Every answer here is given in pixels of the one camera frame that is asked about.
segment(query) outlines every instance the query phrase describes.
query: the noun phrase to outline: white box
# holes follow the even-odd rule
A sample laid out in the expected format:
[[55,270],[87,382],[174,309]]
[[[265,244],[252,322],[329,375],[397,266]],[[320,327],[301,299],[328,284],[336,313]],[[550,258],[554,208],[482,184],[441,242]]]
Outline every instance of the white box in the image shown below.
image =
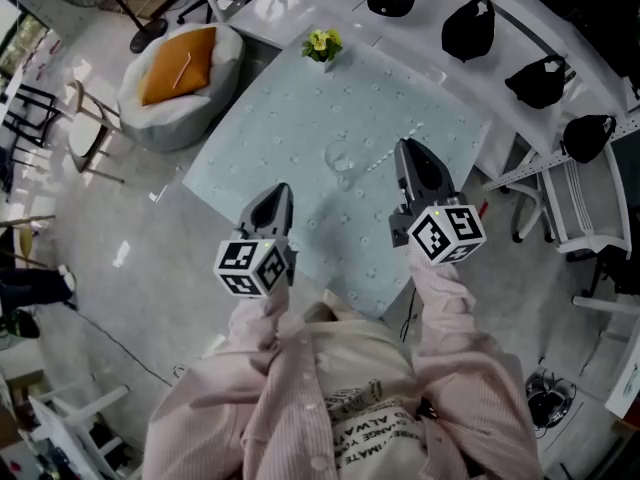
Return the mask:
[[473,205],[429,206],[409,228],[409,235],[432,265],[462,261],[487,241]]
[[214,274],[236,297],[268,297],[286,274],[287,261],[276,240],[223,240]]

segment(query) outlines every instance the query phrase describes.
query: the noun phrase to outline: fan base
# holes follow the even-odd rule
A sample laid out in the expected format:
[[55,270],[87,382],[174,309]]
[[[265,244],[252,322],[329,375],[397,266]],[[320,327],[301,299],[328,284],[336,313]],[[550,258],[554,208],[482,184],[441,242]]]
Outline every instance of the fan base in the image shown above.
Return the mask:
[[133,36],[129,48],[133,53],[142,53],[154,39],[162,37],[167,31],[169,23],[165,19],[153,20],[144,26],[144,30],[139,30]]

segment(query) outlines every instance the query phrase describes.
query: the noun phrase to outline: orange cushion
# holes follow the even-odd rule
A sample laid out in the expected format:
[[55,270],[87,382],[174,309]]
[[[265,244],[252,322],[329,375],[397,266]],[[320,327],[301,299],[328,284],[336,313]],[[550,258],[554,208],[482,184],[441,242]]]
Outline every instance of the orange cushion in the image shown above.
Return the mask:
[[192,30],[166,41],[140,81],[142,105],[160,103],[209,85],[215,43],[215,27]]

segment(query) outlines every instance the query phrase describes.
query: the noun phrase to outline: black pants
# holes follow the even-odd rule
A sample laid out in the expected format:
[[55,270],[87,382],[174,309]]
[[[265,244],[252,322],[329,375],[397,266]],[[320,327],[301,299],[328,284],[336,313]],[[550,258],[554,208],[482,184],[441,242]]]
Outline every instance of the black pants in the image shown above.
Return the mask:
[[53,304],[71,298],[71,290],[57,270],[15,268],[0,270],[3,314],[32,304]]

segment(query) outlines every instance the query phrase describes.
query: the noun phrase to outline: light blue tablecloth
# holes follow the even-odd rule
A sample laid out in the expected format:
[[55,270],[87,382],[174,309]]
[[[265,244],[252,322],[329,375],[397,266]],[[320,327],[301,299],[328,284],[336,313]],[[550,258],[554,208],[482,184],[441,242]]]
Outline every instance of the light blue tablecloth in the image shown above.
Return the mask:
[[[409,276],[403,248],[391,247],[387,219],[402,198],[393,155],[385,155],[400,137],[422,140],[459,189],[487,126],[438,85],[369,46],[347,41],[322,73],[300,56],[302,40],[229,110],[184,183],[234,223],[260,191],[289,183],[298,269],[377,317]],[[359,148],[363,167],[385,158],[347,192],[337,189],[323,160],[325,147],[339,138]]]

